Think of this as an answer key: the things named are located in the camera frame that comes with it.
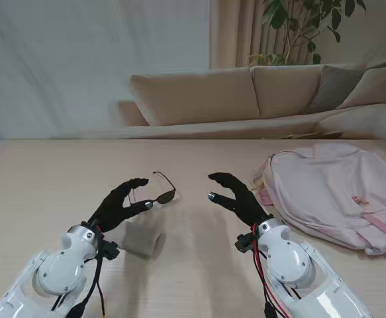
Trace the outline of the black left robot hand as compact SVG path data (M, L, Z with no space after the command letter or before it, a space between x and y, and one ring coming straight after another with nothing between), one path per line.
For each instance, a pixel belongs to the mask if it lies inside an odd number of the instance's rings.
M148 182L147 178L133 178L113 189L89 218L88 226L91 228L98 226L102 233L106 233L118 227L123 221L149 210L152 204L146 200L123 206L125 198L133 189L146 186Z

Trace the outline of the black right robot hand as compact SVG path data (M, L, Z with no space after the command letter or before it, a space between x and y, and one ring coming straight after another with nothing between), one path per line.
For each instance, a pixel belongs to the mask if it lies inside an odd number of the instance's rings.
M260 225L264 221L273 218L272 214L267 214L264 211L254 194L237 177L230 173L216 172L209 174L208 178L222 187L230 189L235 196L234 199L231 199L209 192L208 198L210 201L233 212L243 223L253 227L255 223Z

